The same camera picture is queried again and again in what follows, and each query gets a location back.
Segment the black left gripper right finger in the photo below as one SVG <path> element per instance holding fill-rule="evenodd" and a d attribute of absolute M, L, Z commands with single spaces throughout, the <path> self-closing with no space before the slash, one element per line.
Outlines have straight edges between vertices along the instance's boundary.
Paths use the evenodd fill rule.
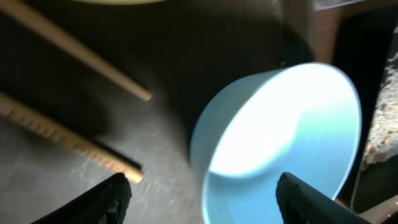
<path fill-rule="evenodd" d="M 284 224 L 370 224 L 290 172 L 280 176 L 275 196 Z"/>

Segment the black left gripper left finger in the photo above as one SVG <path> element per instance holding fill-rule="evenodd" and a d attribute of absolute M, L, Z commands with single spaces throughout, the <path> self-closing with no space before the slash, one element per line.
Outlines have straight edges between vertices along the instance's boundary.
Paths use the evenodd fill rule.
<path fill-rule="evenodd" d="M 118 172 L 32 224 L 123 224 L 131 186 Z"/>

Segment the light blue bowl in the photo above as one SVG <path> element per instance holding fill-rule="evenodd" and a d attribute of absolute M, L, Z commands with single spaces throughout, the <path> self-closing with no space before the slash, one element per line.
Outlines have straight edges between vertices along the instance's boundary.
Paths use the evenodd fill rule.
<path fill-rule="evenodd" d="M 330 199 L 361 138 L 361 104 L 339 68 L 303 63 L 240 78 L 201 113 L 190 163 L 205 223 L 281 223 L 275 191 L 290 172 Z"/>

